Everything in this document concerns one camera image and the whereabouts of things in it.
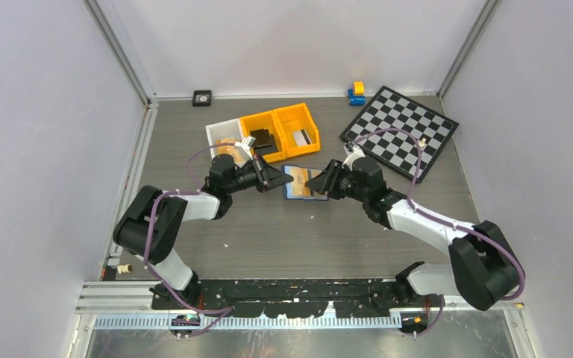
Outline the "blue leather card holder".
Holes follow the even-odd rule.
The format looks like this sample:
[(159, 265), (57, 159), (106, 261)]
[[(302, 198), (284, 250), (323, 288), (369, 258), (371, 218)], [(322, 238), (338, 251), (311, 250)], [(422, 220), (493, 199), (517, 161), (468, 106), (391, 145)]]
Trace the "blue leather card holder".
[(301, 166), (282, 165), (281, 170), (284, 174), (293, 177), (293, 181), (284, 185), (285, 200), (302, 200), (302, 201), (328, 201), (326, 195), (314, 192), (306, 186), (306, 183), (321, 174), (319, 169), (311, 169)]

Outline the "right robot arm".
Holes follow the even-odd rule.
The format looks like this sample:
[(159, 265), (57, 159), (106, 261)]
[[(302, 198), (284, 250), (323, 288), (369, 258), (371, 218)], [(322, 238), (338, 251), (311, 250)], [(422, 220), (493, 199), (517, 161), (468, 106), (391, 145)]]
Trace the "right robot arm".
[(456, 295), (486, 311), (523, 293), (525, 272), (499, 226), (455, 221), (417, 204), (387, 186), (373, 159), (332, 160), (306, 186), (332, 199), (359, 201), (374, 223), (420, 239), (449, 259), (445, 265), (417, 262), (397, 274), (396, 296), (406, 306), (426, 295)]

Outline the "gold card pocket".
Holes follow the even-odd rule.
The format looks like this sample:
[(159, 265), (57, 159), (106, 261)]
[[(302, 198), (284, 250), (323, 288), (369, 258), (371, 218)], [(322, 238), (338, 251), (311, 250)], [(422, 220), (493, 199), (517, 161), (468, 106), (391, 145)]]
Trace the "gold card pocket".
[(283, 172), (293, 178), (285, 185), (287, 199), (305, 199), (310, 197), (310, 190), (306, 186), (309, 179), (309, 170), (298, 166), (284, 166)]

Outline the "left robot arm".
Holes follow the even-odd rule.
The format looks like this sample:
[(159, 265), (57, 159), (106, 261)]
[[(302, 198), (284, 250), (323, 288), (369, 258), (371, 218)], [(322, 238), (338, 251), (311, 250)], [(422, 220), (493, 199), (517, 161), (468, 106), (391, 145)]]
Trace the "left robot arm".
[(268, 192), (293, 180), (257, 155), (238, 166), (231, 155), (219, 154), (198, 192), (143, 186), (115, 226), (113, 241), (169, 285), (174, 303), (189, 309), (198, 302), (198, 275), (175, 250), (181, 224), (221, 219), (231, 208), (234, 193), (250, 188)]

